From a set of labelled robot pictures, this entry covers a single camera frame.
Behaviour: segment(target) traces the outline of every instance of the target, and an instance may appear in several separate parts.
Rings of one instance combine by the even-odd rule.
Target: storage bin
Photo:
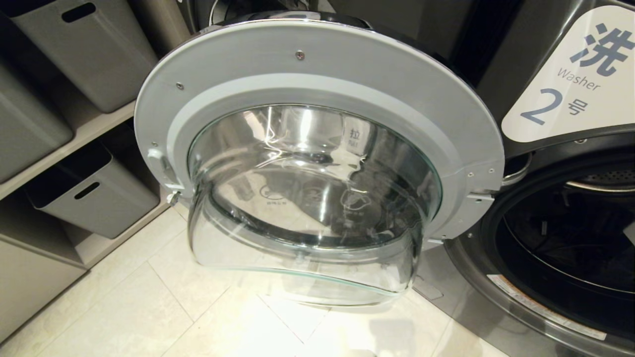
[[[0,182],[72,138],[55,108],[0,58]]]
[[[126,0],[21,0],[0,9],[102,112],[134,100],[157,62]]]
[[[116,238],[159,203],[99,142],[91,142],[25,185],[33,207]]]

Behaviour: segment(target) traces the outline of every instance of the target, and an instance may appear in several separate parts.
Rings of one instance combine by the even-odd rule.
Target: number 2
[[[524,113],[520,113],[520,115],[523,118],[527,118],[531,121],[533,121],[534,123],[538,123],[539,125],[543,125],[545,122],[536,118],[535,115],[536,114],[542,114],[542,113],[546,113],[548,111],[552,111],[553,109],[557,108],[560,103],[562,103],[562,93],[560,93],[559,91],[552,89],[552,88],[544,88],[540,90],[541,93],[545,94],[545,93],[550,93],[554,95],[554,101],[553,103],[547,105],[544,108],[541,109],[536,109],[534,111],[528,111],[528,112],[524,112]]]

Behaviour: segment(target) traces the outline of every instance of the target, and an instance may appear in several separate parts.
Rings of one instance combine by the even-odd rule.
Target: washing machine
[[[635,356],[635,3],[233,3],[135,108],[199,264],[322,306],[414,288],[511,356]]]

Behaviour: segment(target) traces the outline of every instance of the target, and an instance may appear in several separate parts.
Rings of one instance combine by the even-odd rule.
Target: chinese character
[[[596,29],[598,30],[598,34],[604,34],[607,31],[605,24],[597,25]],[[598,44],[593,47],[593,51],[596,52],[593,57],[582,60],[584,57],[586,57],[586,55],[589,54],[589,49],[585,48],[584,50],[571,56],[569,59],[571,60],[571,63],[580,61],[581,67],[587,67],[589,65],[596,64],[600,60],[604,59],[604,62],[602,62],[598,66],[598,74],[600,76],[608,77],[616,71],[615,67],[611,66],[613,64],[613,61],[618,60],[620,62],[624,62],[627,58],[629,58],[628,55],[620,53],[619,50],[622,47],[627,48],[628,50],[632,50],[633,48],[635,48],[635,42],[629,41],[629,37],[631,35],[632,32],[626,30],[622,31],[620,29],[613,29],[611,32],[597,41]],[[587,45],[591,45],[596,42],[596,39],[595,37],[593,37],[593,35],[586,36],[584,40],[586,41]],[[611,46],[605,47],[605,45],[608,43],[611,43]]]
[[[585,109],[587,107],[587,105],[589,105],[586,102],[583,102],[579,99],[576,99],[573,101],[573,103],[569,103],[569,109],[571,109],[571,115],[578,115],[580,114],[580,112],[584,112]]]

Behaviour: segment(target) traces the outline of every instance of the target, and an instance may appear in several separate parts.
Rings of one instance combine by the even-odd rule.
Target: bin handle slot
[[[97,8],[93,3],[79,5],[78,7],[63,13],[62,20],[70,24],[71,22],[75,22],[80,18],[87,17],[88,15],[94,13],[95,10],[97,10]]]
[[[99,182],[93,182],[87,188],[83,189],[78,194],[76,194],[75,199],[82,199],[86,197],[87,194],[93,192],[97,187],[99,187],[99,185],[100,185]]]

